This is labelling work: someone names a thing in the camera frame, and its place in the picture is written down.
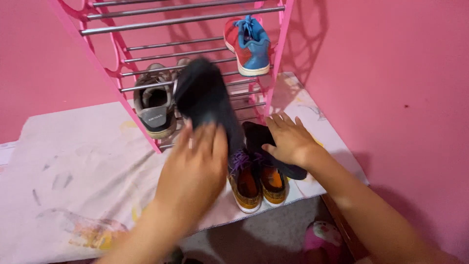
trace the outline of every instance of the pink shoe rack frame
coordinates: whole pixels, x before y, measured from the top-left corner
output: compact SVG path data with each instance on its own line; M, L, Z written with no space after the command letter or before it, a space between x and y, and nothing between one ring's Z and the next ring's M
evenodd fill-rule
M141 85L141 86L125 88L122 86L122 78L127 77L127 76L132 76L134 80L136 81L139 74L162 71L162 70L175 70L175 69L181 69L184 67L184 66L171 66L171 67L165 67L165 68L157 69L157 70L139 70L135 62L145 61L145 60L157 60L161 58L176 57L176 56L202 54L206 52L216 52L216 51L225 50L225 48L215 48L215 49L198 50L198 51L190 51L190 52L174 53L174 54L161 54L161 55L155 55L155 56L143 57L143 58L133 58L130 52L133 50L140 50L140 49L146 49L146 48L158 48L158 47L167 47L167 46L184 45L184 44L197 43L197 42L220 40L220 39L223 39L223 36L215 37L215 38L208 38L208 39L188 39L186 41L161 43L161 44L147 45L147 46L140 46L140 47L127 47L120 32L126 31L126 30L144 29L144 28L150 28L150 27L166 26L166 25L172 25L172 24L189 23L189 22L220 19L220 18L230 18L233 16L244 16L244 15L253 15L262 24L262 17L261 17L262 13L278 12L279 24L280 24L280 35L279 35L278 43L272 44L272 50L270 51L270 52L273 52L273 56L271 56L271 68L273 69L271 69L269 72L270 77L271 77L270 84L268 86L263 86L260 82L259 77L248 78L245 80L239 80L239 81L226 83L227 87L232 86L232 85L241 85L241 84L248 84L249 86L249 90L245 93L237 93L237 94L230 95L230 99L233 98L233 100L236 100L236 98L240 98L241 96L244 96L244 95L247 95L250 97L248 105L236 107L234 108L235 111L241 110L241 109L253 108L254 112L256 113L256 116L242 118L242 119L239 119L239 121L256 118L259 122L263 123L263 116L268 116L270 114L269 111L270 111L270 105L272 101L273 89L277 81L277 75L279 72L282 52L283 52L283 48L285 45L285 39L287 37L288 24L290 22L294 0L275 0L277 1L277 7L273 7L273 8L264 8L265 1L255 1L255 0L212 0L212 1L201 2L201 3L174 5L174 6L166 6L166 7L160 7L160 8L137 9L137 10L129 10L129 11L121 11L121 12L109 12L107 8L109 6L148 3L148 2L157 2L157 1L163 1L163 0L111 0L111 1L96 0L95 2L82 0L81 9L76 10L76 9L71 8L69 5L67 5L63 0L49 0L52 8L54 9L54 12L56 13L59 20L62 22L64 28L70 34L72 39L76 43L78 43L78 45L83 49L85 55L91 61L94 68L96 68L96 70L103 76L104 80L106 81L107 86L109 86L111 91L116 95L119 102L122 104L125 110L132 117L133 121L137 124L138 128L142 131L143 135L145 135L148 142L151 144L151 146L157 153L161 153L166 148L172 147L173 144L162 145L160 140L154 140L150 138L150 136L145 132L145 127L140 122L140 119L136 115L135 110L129 105L125 92L132 92L135 90L164 86L164 85L172 86L173 82L170 81L170 82L165 82L165 83L156 83L156 84L150 84L150 85ZM188 8L203 8L203 7L230 5L230 4L242 4L242 3L249 3L249 2L254 2L253 9L237 11L237 12L226 12L226 13L214 14L214 15L167 19L167 20L161 20L161 21L155 21L155 22L127 24L127 25L122 25L122 26L117 26L113 20L114 17L135 16L135 15L142 15L142 14L183 10L183 9L188 9ZM80 29L77 30L77 28L75 27L71 19L76 19L79 22ZM107 25L107 27L90 29L88 27L88 22L95 20L95 19L100 19L104 24ZM116 57L116 62L117 62L116 70L110 70L108 68L104 68L101 65L101 63L99 62L98 58L95 55L95 49L90 39L90 35L107 34L107 33L110 34L112 44L114 47L114 51L115 51L115 57ZM226 59L216 60L212 62L221 63L221 62L231 62L231 61L236 61L236 58L235 57L226 58ZM122 73L121 70L124 67L131 70L131 72ZM233 72L222 73L222 75L224 76L234 75L234 74L239 74L239 72L233 71ZM115 83L113 82L111 78L117 79L117 86L115 85ZM259 85L260 88L254 90L255 84ZM263 96L262 102L256 102L255 94L257 93Z

